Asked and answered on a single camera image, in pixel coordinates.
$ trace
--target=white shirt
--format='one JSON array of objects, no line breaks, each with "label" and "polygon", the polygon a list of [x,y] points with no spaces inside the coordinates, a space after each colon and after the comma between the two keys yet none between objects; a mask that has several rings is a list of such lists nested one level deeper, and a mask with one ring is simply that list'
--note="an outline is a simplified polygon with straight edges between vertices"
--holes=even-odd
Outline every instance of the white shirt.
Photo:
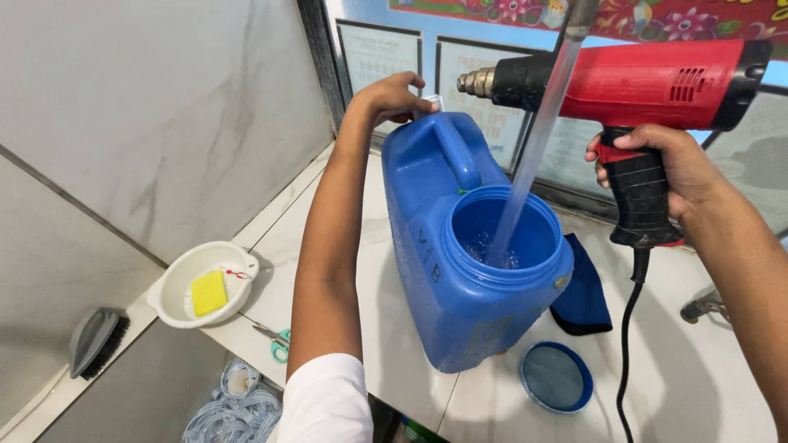
[{"label": "white shirt", "polygon": [[284,388],[278,443],[370,443],[364,366],[349,354],[312,359]]}]

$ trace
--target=scrub brush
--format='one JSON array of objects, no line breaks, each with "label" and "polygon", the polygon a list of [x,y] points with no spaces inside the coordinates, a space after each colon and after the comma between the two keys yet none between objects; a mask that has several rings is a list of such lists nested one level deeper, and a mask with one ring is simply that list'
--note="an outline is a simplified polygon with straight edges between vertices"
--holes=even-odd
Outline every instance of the scrub brush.
[{"label": "scrub brush", "polygon": [[108,307],[100,307],[86,315],[71,336],[69,365],[71,378],[85,380],[99,375],[121,346],[131,320]]}]

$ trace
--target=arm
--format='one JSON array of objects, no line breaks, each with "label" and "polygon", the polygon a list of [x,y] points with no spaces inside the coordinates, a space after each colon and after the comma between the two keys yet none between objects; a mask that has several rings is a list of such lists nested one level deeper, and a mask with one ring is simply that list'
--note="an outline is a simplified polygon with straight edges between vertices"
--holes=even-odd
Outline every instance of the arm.
[{"label": "arm", "polygon": [[414,73],[371,84],[355,95],[344,115],[303,233],[287,378],[304,363],[326,354],[343,352],[362,360],[355,262],[372,131],[386,119],[404,123],[415,109],[437,110],[436,103],[411,94],[409,84],[425,86]]},{"label": "arm", "polygon": [[[589,145],[586,160],[597,159]],[[771,409],[780,441],[788,441],[788,254],[758,211],[683,131],[642,125],[619,148],[662,152],[671,190],[668,206],[711,275],[736,338]],[[609,188],[597,162],[597,180]]]}]

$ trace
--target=blue plastic jerry can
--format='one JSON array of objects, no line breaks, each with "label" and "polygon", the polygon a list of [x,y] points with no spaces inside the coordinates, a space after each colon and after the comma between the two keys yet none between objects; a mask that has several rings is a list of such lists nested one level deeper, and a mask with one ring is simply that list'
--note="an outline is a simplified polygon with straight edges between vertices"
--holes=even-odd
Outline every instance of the blue plastic jerry can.
[{"label": "blue plastic jerry can", "polygon": [[429,361],[455,373],[509,349],[571,279],[572,249],[555,212],[531,194],[500,269],[477,260],[511,183],[465,113],[400,126],[383,143],[394,252]]}]

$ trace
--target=water stream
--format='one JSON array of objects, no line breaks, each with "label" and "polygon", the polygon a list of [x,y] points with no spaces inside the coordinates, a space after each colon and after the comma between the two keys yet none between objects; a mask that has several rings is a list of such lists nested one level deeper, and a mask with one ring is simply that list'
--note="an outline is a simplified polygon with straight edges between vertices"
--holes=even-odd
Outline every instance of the water stream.
[{"label": "water stream", "polygon": [[504,212],[498,222],[498,229],[492,239],[492,247],[489,250],[489,265],[491,266],[507,269],[509,242],[520,220],[522,209],[526,205],[533,180],[539,172],[541,160],[545,156],[547,142],[552,134],[552,128],[556,124],[558,113],[561,111],[561,103],[567,93],[569,79],[572,76],[574,64],[578,60],[581,45],[582,41],[574,41],[573,39],[566,39],[561,45],[555,68],[550,74],[545,96],[542,98],[539,112],[526,141],[515,181],[511,185],[511,195],[504,206]]}]

